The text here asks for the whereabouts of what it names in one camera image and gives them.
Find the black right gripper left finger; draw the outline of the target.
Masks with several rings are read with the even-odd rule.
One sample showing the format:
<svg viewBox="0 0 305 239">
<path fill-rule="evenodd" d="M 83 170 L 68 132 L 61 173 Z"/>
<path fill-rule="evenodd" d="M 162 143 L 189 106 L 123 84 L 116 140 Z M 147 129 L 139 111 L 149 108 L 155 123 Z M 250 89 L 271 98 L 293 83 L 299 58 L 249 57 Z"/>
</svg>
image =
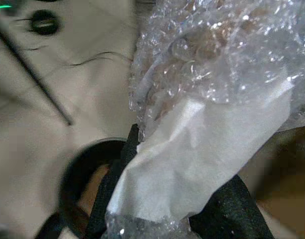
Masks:
<svg viewBox="0 0 305 239">
<path fill-rule="evenodd" d="M 138 135 L 138 125 L 134 124 L 122 148 L 120 158 L 113 161 L 110 170 L 102 179 L 86 228 L 85 239 L 100 239 L 106 231 L 105 215 L 107 206 L 123 170 L 137 154 Z"/>
</svg>

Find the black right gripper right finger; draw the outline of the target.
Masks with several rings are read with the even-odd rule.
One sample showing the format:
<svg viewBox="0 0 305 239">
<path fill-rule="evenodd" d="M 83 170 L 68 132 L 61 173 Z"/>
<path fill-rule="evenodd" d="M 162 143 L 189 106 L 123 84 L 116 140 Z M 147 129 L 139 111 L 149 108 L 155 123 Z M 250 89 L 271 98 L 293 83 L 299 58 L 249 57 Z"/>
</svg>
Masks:
<svg viewBox="0 0 305 239">
<path fill-rule="evenodd" d="M 202 239 L 275 239 L 238 175 L 220 187 L 189 223 Z"/>
</svg>

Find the white paper sheet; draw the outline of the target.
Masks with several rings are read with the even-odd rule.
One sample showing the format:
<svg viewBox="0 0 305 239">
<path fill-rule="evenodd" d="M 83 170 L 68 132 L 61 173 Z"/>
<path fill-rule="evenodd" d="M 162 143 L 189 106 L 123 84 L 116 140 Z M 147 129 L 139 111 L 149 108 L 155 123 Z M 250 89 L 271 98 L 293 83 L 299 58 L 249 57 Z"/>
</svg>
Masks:
<svg viewBox="0 0 305 239">
<path fill-rule="evenodd" d="M 284 81 L 246 105 L 182 99 L 138 145 L 108 211 L 154 222 L 198 214 L 288 119 L 291 95 Z"/>
</svg>

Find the clear bubble wrap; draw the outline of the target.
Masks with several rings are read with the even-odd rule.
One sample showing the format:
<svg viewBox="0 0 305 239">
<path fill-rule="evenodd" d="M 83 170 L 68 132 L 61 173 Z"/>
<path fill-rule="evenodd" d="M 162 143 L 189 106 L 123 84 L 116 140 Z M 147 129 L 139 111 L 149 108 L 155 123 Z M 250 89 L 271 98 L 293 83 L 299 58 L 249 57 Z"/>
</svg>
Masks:
<svg viewBox="0 0 305 239">
<path fill-rule="evenodd" d="M 186 97 L 246 105 L 284 81 L 290 114 L 277 131 L 305 126 L 305 0 L 160 0 L 132 64 L 139 144 Z M 105 239 L 201 239 L 189 217 L 154 222 L 108 211 Z"/>
</svg>

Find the brown cardboard trash piece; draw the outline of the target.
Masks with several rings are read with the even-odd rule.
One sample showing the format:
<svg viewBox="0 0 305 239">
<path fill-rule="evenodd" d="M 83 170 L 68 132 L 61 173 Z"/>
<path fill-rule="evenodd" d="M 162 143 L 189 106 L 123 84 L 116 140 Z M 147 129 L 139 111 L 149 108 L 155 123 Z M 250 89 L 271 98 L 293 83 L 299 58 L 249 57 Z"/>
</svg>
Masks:
<svg viewBox="0 0 305 239">
<path fill-rule="evenodd" d="M 96 171 L 91 175 L 90 180 L 86 184 L 85 189 L 77 203 L 78 207 L 84 213 L 87 223 L 95 203 L 98 188 L 104 176 L 109 172 L 109 168 L 110 167 L 108 164 L 103 164 L 96 169 Z"/>
</svg>

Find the black round rubbish bin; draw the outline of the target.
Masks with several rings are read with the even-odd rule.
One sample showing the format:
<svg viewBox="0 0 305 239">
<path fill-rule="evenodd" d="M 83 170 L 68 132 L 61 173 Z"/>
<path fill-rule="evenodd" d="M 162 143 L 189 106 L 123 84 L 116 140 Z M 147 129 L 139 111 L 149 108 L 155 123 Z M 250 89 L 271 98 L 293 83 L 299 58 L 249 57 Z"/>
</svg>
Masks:
<svg viewBox="0 0 305 239">
<path fill-rule="evenodd" d="M 85 239 L 88 223 L 77 203 L 96 169 L 119 159 L 127 139 L 102 139 L 82 149 L 63 174 L 58 194 L 58 209 L 41 227 L 34 239 L 59 239 L 68 228 L 77 239 Z"/>
</svg>

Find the large brown cardboard box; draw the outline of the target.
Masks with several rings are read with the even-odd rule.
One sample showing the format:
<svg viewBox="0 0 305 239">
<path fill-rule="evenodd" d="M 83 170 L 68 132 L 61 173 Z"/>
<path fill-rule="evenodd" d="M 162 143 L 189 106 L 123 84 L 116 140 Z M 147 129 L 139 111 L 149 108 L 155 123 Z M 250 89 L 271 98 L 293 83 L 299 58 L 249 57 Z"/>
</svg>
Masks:
<svg viewBox="0 0 305 239">
<path fill-rule="evenodd" d="M 277 239 L 305 239 L 305 126 L 276 133 L 239 175 Z"/>
</svg>

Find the black metal table leg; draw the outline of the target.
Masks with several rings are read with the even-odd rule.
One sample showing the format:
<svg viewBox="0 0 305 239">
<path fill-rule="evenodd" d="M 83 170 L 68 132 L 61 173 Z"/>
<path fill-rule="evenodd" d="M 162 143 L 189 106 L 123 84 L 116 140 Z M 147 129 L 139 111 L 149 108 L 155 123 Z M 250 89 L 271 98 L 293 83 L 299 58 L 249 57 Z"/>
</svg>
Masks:
<svg viewBox="0 0 305 239">
<path fill-rule="evenodd" d="M 39 72 L 33 67 L 33 65 L 25 58 L 25 55 L 20 52 L 19 46 L 10 37 L 6 30 L 3 30 L 0 26 L 0 40 L 8 49 L 13 58 L 23 68 L 24 72 L 29 78 L 39 87 L 46 98 L 57 109 L 58 113 L 64 118 L 67 125 L 73 124 L 72 117 L 67 113 L 65 108 L 57 101 L 51 90 L 42 82 L 42 77 Z"/>
</svg>

